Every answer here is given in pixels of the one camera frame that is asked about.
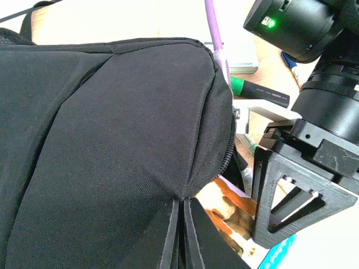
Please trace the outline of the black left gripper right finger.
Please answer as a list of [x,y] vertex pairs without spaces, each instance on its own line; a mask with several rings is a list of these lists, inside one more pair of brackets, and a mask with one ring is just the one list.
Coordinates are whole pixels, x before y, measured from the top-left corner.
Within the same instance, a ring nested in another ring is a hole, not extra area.
[[201,252],[198,236],[200,219],[205,216],[205,211],[197,199],[186,198],[183,204],[185,221],[185,257],[186,268],[205,268],[205,261]]

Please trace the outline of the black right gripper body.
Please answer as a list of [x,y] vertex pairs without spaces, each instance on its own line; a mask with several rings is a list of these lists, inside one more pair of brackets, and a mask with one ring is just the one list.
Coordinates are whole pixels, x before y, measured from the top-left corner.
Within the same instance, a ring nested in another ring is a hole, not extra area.
[[269,123],[259,142],[339,185],[358,185],[358,145],[303,119]]

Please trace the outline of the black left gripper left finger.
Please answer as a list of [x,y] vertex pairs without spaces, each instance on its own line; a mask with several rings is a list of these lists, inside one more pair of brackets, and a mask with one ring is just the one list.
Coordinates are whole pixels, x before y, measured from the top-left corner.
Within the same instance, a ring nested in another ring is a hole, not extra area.
[[172,202],[171,214],[158,268],[178,268],[178,215],[179,203]]

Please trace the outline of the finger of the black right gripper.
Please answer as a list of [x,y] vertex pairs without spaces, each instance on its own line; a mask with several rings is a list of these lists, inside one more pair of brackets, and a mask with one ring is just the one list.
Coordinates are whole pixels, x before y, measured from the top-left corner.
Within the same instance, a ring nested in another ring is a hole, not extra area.
[[332,174],[268,150],[256,150],[252,199],[253,241],[270,249],[298,231],[352,207],[357,197],[331,181]]

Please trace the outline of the dog picture book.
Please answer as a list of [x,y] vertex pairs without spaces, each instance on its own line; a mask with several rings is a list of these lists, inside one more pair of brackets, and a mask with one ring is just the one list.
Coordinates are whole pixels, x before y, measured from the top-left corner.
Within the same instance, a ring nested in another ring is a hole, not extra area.
[[226,178],[208,183],[196,196],[219,234],[250,268],[279,268],[296,236],[266,249],[252,239],[256,202]]

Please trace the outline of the black student backpack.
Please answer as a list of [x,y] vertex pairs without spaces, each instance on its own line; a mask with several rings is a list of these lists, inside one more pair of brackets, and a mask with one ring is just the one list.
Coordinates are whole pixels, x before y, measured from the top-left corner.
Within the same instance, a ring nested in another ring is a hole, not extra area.
[[[1,267],[158,268],[173,200],[235,155],[232,93],[189,38],[37,45],[1,29]],[[246,268],[205,212],[205,268]]]

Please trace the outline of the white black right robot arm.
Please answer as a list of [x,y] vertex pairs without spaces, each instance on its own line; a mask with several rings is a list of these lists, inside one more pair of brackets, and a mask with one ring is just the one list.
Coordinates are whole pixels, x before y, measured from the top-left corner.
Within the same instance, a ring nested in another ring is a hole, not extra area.
[[256,1],[244,28],[315,62],[292,111],[255,150],[254,242],[271,248],[358,197],[358,2]]

